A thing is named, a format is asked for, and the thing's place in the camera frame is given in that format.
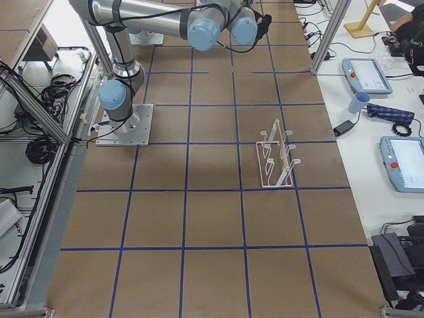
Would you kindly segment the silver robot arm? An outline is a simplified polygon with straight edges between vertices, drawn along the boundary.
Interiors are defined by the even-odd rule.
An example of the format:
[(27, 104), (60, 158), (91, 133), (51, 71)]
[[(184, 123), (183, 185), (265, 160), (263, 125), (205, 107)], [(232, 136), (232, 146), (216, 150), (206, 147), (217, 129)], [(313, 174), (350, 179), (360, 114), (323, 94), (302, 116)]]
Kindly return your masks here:
[(201, 52), (212, 49), (227, 30), (237, 44), (252, 50), (272, 22), (271, 15), (255, 11), (248, 1), (198, 1), (194, 7), (153, 1), (71, 1), (70, 5), (85, 22), (105, 30), (114, 78), (101, 86), (99, 100), (117, 134), (131, 133), (141, 122), (133, 99), (145, 71), (134, 57), (131, 30), (178, 37)]

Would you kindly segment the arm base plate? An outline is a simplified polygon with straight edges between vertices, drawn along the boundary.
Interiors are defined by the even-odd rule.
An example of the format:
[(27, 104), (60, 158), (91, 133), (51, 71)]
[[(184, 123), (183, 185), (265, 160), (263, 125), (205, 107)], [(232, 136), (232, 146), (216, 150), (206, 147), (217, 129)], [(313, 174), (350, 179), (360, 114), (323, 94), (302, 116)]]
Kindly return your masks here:
[(154, 104), (134, 104), (132, 116), (115, 130), (120, 123), (111, 121), (99, 129), (97, 146), (148, 146), (154, 113)]
[(133, 46), (161, 46), (164, 42), (164, 35), (141, 30), (138, 33), (129, 34), (131, 44)]

